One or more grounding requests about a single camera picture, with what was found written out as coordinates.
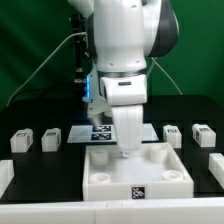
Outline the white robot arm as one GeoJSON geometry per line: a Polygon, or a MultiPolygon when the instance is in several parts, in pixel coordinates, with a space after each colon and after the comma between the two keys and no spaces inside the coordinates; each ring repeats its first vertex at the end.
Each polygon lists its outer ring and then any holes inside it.
{"type": "Polygon", "coordinates": [[[127,157],[142,143],[148,57],[176,44],[179,25],[170,0],[68,0],[85,19],[89,74],[88,118],[111,116],[118,150],[127,157]]]}

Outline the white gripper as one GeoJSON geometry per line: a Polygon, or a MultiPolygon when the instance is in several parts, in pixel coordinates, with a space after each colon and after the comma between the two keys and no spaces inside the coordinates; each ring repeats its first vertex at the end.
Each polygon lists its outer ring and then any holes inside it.
{"type": "Polygon", "coordinates": [[[112,111],[116,140],[121,155],[130,156],[142,142],[143,104],[147,102],[145,74],[100,79],[100,93],[112,111]]]}

